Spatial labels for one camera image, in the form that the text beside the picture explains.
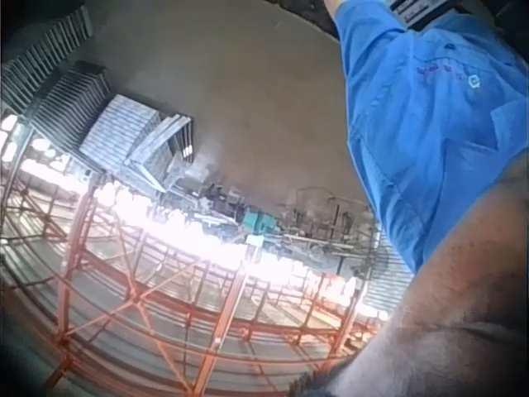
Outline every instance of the person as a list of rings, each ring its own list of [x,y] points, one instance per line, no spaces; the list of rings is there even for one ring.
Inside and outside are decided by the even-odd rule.
[[[415,277],[353,359],[288,395],[528,395],[527,65],[471,14],[416,32],[380,0],[325,4],[350,155]]]

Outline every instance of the orange steel frame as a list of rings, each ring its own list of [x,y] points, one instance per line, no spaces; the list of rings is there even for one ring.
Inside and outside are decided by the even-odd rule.
[[[20,172],[16,168],[8,170],[7,172]],[[12,184],[11,191],[5,194],[11,194],[12,197],[20,197],[19,206],[9,206],[6,211],[5,222],[9,222],[12,230],[17,232],[15,237],[8,237],[5,240],[7,244],[23,244],[31,238],[46,238],[50,244],[55,242],[66,242],[67,249],[64,255],[64,260],[61,264],[60,272],[54,270],[42,258],[39,252],[34,250],[30,245],[27,249],[31,254],[39,258],[40,264],[49,271],[52,276],[47,277],[37,282],[24,284],[17,273],[11,269],[9,261],[6,259],[2,263],[7,273],[10,276],[12,283],[2,289],[2,304],[6,310],[17,318],[28,329],[32,330],[36,336],[43,342],[43,348],[49,349],[54,353],[59,361],[56,370],[53,371],[50,378],[43,385],[43,390],[51,390],[57,382],[64,376],[65,373],[71,372],[75,375],[84,377],[92,381],[95,385],[109,390],[119,395],[130,396],[146,396],[146,395],[167,395],[159,392],[157,389],[142,389],[132,387],[125,381],[117,380],[115,377],[109,375],[105,371],[105,366],[102,363],[110,363],[114,366],[127,369],[131,373],[143,377],[151,382],[157,382],[161,385],[177,385],[181,390],[182,395],[186,396],[202,396],[202,395],[252,395],[252,396],[276,396],[282,395],[284,390],[278,390],[271,379],[263,371],[263,365],[281,366],[296,366],[299,364],[307,364],[315,367],[327,367],[336,362],[337,359],[343,357],[343,346],[346,341],[358,332],[370,332],[373,330],[366,327],[363,323],[356,323],[356,305],[359,300],[360,291],[355,292],[354,298],[351,300],[351,306],[345,310],[333,309],[327,307],[320,299],[321,293],[325,287],[326,276],[322,275],[317,286],[309,286],[307,277],[300,280],[301,287],[294,287],[288,283],[284,287],[273,287],[271,283],[258,281],[254,277],[249,276],[243,261],[237,270],[224,270],[215,266],[209,261],[204,261],[198,257],[192,257],[188,254],[181,255],[174,247],[164,246],[161,242],[156,241],[153,237],[147,238],[143,232],[132,232],[129,227],[123,227],[122,222],[116,218],[115,222],[109,221],[105,212],[98,208],[97,200],[93,194],[98,187],[99,178],[93,176],[90,179],[88,191],[85,195],[78,199],[74,210],[74,220],[71,228],[67,233],[54,219],[53,208],[68,208],[68,204],[58,201],[58,189],[48,196],[48,207],[43,209],[40,198],[32,195],[32,190],[29,186],[23,186],[21,181],[15,179]],[[17,225],[16,217],[12,216],[17,211],[31,212],[32,215],[40,219],[44,227],[41,233],[32,236],[24,236],[23,231]],[[121,258],[125,262],[125,271],[120,271],[117,268],[110,266],[106,261],[99,258],[91,252],[87,246],[86,241],[90,231],[90,227],[97,224],[102,230],[107,231],[108,238],[116,238],[121,243],[122,254]],[[131,239],[136,239],[136,254],[132,261],[127,259],[126,243]],[[159,252],[163,256],[162,266],[168,266],[173,271],[173,274],[165,280],[159,282],[155,286],[149,286],[144,282],[138,280],[137,267],[141,256],[150,255],[149,252]],[[85,266],[96,269],[108,279],[113,280],[120,285],[123,285],[127,290],[125,300],[113,310],[105,310],[99,308],[94,304],[89,297],[81,294],[72,282],[72,273],[75,271],[83,271]],[[224,302],[222,309],[218,312],[211,309],[206,309],[198,305],[198,298],[205,288],[208,277],[217,277],[223,279],[222,285],[226,293],[223,296]],[[190,285],[191,282],[198,285],[194,296],[189,290],[189,300],[176,299],[169,296],[162,289],[167,285],[182,281],[184,285]],[[57,313],[51,313],[35,296],[32,287],[39,284],[50,283],[55,281],[58,285],[58,302],[59,309]],[[241,296],[248,293],[251,296],[257,297],[260,300],[257,305],[255,316],[249,319],[237,318],[234,316]],[[72,327],[69,321],[69,308],[71,295],[76,295],[77,299],[81,299],[87,304],[93,306],[101,312],[101,315],[92,318],[85,324],[79,325],[76,328]],[[285,306],[301,307],[310,302],[307,311],[307,317],[300,327],[274,325],[269,323],[262,323],[259,317],[265,306],[265,301],[271,304],[283,304]],[[177,344],[171,342],[165,337],[160,336],[155,329],[150,318],[149,311],[145,308],[147,304],[156,304],[169,309],[175,313],[181,313],[185,316],[186,328],[193,327],[195,321],[207,322],[212,325],[212,337],[209,346],[204,349],[187,344],[187,331],[185,344]],[[123,310],[136,307],[141,314],[141,318],[145,323],[145,329],[139,329],[131,326],[122,318],[117,316]],[[55,324],[55,332],[50,333],[49,327],[43,323],[42,319],[36,318],[34,309],[40,310],[43,318],[46,318],[51,324]],[[311,328],[309,327],[310,319],[315,311],[325,312],[328,315],[334,316],[340,321],[338,329],[332,328]],[[146,340],[152,341],[160,355],[165,359],[171,372],[174,374],[173,380],[167,380],[164,377],[155,375],[141,368],[133,366],[131,363],[123,362],[116,357],[111,356],[105,351],[91,345],[95,337],[102,332],[109,323],[117,323],[120,327],[125,328],[128,332],[134,333],[143,337]],[[96,332],[90,339],[80,337],[79,331],[84,328],[100,324],[99,331]],[[264,359],[248,356],[237,356],[237,354],[221,352],[222,344],[226,339],[226,335],[236,333],[241,336],[241,340],[250,341],[255,333],[281,335],[285,341],[293,346],[294,351],[299,353],[298,360],[288,359]],[[326,341],[330,345],[330,354],[328,358],[314,359],[303,353],[303,346],[300,345],[303,337],[312,335],[320,340]],[[198,370],[198,375],[194,382],[190,381],[185,375],[185,366],[180,366],[175,360],[175,352],[183,355],[183,362],[185,364],[186,357],[195,356],[202,365]],[[216,364],[220,361],[237,362],[251,365],[255,368],[255,376],[262,377],[274,391],[270,392],[246,392],[240,390],[214,390],[207,387],[208,380],[212,374]]]

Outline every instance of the shirt sleeve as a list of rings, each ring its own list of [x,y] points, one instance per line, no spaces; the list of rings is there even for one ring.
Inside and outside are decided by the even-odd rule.
[[[384,0],[346,0],[336,10],[336,28],[346,77],[359,73],[406,31]]]

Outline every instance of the skin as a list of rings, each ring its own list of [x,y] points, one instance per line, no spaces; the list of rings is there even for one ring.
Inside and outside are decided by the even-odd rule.
[[[344,1],[325,0],[333,19]],[[330,392],[498,395],[527,374],[527,158],[469,209]]]

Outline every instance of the blue shirt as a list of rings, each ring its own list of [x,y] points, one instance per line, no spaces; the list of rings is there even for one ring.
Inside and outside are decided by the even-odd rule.
[[[422,32],[378,0],[336,12],[348,145],[389,240],[417,272],[527,147],[527,65],[472,15]]]

